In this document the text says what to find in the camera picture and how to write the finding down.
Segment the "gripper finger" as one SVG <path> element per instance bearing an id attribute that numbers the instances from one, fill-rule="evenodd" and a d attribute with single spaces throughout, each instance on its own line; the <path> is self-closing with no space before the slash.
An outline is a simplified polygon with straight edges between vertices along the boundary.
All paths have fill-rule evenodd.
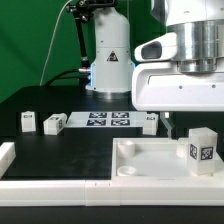
<path id="1" fill-rule="evenodd" d="M 174 134 L 174 122 L 171 118 L 171 113 L 170 112 L 161 112 L 160 113 L 160 120 L 162 121 L 163 125 L 167 129 L 167 136 L 170 139 L 173 139 L 175 134 Z"/>

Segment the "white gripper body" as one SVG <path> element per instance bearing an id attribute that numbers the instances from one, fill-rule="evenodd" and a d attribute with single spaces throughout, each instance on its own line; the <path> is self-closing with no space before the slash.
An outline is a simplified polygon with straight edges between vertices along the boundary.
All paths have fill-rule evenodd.
<path id="1" fill-rule="evenodd" d="M 139 111 L 224 111 L 224 57 L 211 73 L 185 74 L 172 58 L 177 35 L 167 33 L 135 48 L 132 103 Z"/>

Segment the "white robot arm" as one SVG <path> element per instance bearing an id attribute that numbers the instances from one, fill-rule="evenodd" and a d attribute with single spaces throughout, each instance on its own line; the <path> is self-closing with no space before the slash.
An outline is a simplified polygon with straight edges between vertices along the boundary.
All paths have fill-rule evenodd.
<path id="1" fill-rule="evenodd" d="M 172 112 L 174 134 L 224 132 L 224 0 L 151 0 L 151 15 L 166 33 L 130 52 L 128 21 L 112 7 L 95 11 L 87 88 L 105 97 L 129 91 L 140 111 Z"/>

